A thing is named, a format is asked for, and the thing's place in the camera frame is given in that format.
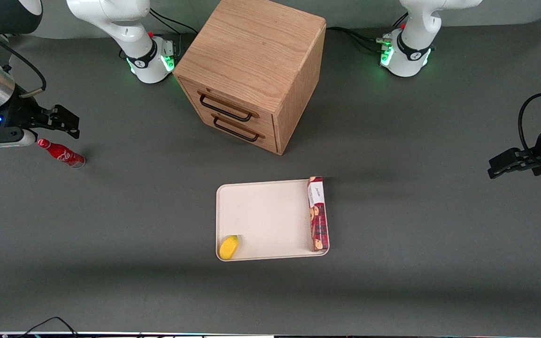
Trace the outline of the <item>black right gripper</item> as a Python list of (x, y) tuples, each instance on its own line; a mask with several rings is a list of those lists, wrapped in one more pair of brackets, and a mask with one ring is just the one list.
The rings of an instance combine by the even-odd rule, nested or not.
[(0, 105), (0, 128), (45, 128), (61, 131), (79, 139), (79, 117), (63, 106), (45, 109), (34, 98), (20, 98), (13, 94)]

